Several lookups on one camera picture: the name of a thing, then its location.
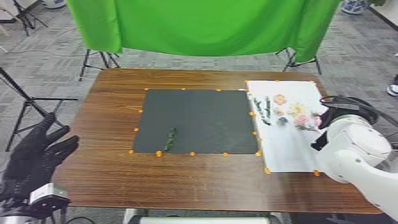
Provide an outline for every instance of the table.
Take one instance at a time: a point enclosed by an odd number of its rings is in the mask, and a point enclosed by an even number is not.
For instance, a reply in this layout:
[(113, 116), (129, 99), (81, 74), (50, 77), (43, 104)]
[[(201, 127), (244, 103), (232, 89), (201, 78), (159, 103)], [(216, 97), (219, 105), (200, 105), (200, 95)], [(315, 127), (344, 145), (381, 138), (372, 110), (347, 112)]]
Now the table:
[(356, 187), (322, 174), (265, 173), (256, 155), (130, 154), (146, 88), (242, 89), (246, 80), (315, 81), (246, 71), (111, 69), (98, 76), (73, 123), (81, 148), (56, 183), (73, 206), (377, 214)]

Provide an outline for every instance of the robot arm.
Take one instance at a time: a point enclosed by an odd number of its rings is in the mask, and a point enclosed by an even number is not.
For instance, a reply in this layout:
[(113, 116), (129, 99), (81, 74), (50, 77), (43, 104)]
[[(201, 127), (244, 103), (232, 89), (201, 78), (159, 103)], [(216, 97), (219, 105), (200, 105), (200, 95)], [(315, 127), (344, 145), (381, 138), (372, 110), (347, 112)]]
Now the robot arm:
[(322, 171), (338, 182), (354, 184), (370, 203), (398, 220), (398, 173), (376, 168), (393, 151), (390, 141), (365, 114), (340, 113), (328, 127), (328, 143), (317, 155)]

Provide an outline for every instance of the white sheet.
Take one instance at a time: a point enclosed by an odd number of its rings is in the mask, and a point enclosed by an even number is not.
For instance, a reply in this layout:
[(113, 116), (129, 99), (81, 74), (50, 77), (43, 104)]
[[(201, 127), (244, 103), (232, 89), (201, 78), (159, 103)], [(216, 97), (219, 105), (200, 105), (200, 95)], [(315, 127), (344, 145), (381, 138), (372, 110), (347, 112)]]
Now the white sheet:
[[(249, 81), (249, 100), (253, 111), (256, 113), (256, 131), (258, 137), (264, 139), (260, 146), (264, 149), (265, 164), (271, 172), (313, 172), (319, 170), (317, 150), (312, 148), (312, 143), (322, 135), (322, 131), (299, 130), (296, 126), (297, 114), (308, 118), (306, 127), (317, 126), (320, 122), (313, 113), (322, 114), (328, 108), (320, 104), (320, 92), (315, 82), (299, 81)], [(280, 106), (274, 102), (274, 96), (281, 94), (287, 98), (287, 103)], [(271, 123), (269, 126), (262, 121), (255, 98), (262, 100), (262, 107), (267, 107), (267, 96), (271, 97)], [(301, 104), (304, 111), (296, 114), (292, 105)], [(274, 109), (281, 108), (288, 119), (288, 124), (280, 126), (278, 120), (281, 116)]]

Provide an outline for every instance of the tripod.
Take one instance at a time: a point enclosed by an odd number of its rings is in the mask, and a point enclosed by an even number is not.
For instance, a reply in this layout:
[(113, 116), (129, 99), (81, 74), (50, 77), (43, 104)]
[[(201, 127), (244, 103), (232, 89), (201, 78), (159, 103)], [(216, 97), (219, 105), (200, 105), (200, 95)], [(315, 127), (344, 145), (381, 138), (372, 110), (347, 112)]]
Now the tripod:
[[(114, 56), (120, 58), (120, 55), (118, 54), (113, 54), (113, 53), (107, 53), (107, 52), (98, 52), (100, 55), (102, 55), (102, 59), (104, 59), (104, 64), (105, 64), (105, 69), (111, 68), (111, 63), (114, 63), (116, 65), (116, 68), (121, 68), (120, 64), (118, 64), (118, 61), (114, 59)], [(89, 57), (91, 57), (93, 53), (91, 53), (91, 49), (88, 49), (86, 51), (86, 57), (84, 57), (84, 66), (82, 66), (82, 71), (81, 71), (81, 75), (79, 75), (79, 81), (82, 82), (84, 80), (84, 73), (86, 73), (86, 69), (88, 68), (97, 68), (100, 70), (105, 70), (104, 68), (93, 66), (88, 64), (89, 62)]]
[(34, 16), (34, 14), (27, 11), (27, 9), (22, 7), (22, 4), (18, 2), (18, 0), (13, 0), (15, 2), (15, 6), (17, 6), (17, 10), (18, 10), (18, 17), (22, 19), (22, 24), (24, 24), (24, 30), (29, 36), (29, 29), (36, 29), (36, 21), (43, 24), (45, 27), (49, 27), (47, 23), (40, 20), (40, 18)]
[[(13, 129), (13, 134), (11, 134), (11, 138), (10, 138), (10, 143), (8, 143), (8, 147), (6, 147), (6, 152), (10, 152), (11, 146), (13, 146), (13, 142), (15, 142), (15, 137), (17, 135), (27, 131), (29, 129), (33, 129), (36, 127), (36, 124), (31, 125), (25, 128), (20, 128), (22, 126), (22, 120), (24, 120), (24, 116), (25, 116), (25, 112), (29, 107), (33, 107), (36, 109), (36, 111), (40, 112), (41, 116), (45, 117), (49, 112), (45, 110), (45, 108), (40, 106), (40, 104), (36, 103), (36, 101), (59, 101), (59, 104), (56, 106), (54, 112), (57, 112), (61, 104), (65, 101), (77, 101), (79, 99), (72, 99), (72, 98), (43, 98), (43, 97), (31, 97), (27, 92), (24, 91), (20, 85), (15, 82), (15, 79), (11, 78), (8, 72), (4, 71), (4, 69), (0, 68), (0, 75), (4, 77), (0, 77), (2, 81), (6, 82), (6, 84), (10, 85), (11, 89), (17, 91), (17, 93), (20, 94), (20, 96), (25, 98), (25, 102), (24, 102), (24, 107), (22, 107), (22, 112), (20, 112), (20, 116), (18, 116), (18, 120), (17, 120), (17, 125), (15, 125), (15, 129)], [(59, 120), (56, 120), (56, 124), (63, 127), (65, 124), (59, 122)]]
[(294, 55), (290, 55), (290, 50), (288, 48), (285, 48), (278, 53), (276, 55), (281, 54), (281, 52), (287, 51), (287, 54), (288, 54), (288, 58), (290, 58), (290, 61), (288, 61), (288, 64), (285, 66), (285, 69), (283, 69), (283, 72), (287, 72), (288, 68), (296, 68), (310, 63), (315, 63), (317, 64), (317, 69), (319, 69), (319, 74), (322, 75), (322, 68), (320, 68), (320, 61), (319, 61), (319, 57), (315, 56), (315, 59), (304, 63), (296, 63), (296, 53)]

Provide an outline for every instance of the orange tape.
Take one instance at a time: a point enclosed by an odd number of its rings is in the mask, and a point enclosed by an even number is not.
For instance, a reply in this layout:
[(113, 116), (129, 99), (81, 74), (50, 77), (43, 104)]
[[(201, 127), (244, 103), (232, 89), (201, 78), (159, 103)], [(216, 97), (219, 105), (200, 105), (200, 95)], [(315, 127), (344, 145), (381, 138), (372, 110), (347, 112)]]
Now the orange tape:
[(161, 158), (164, 156), (164, 152), (157, 151), (157, 157)]
[(315, 176), (317, 177), (320, 176), (320, 170), (315, 170)]

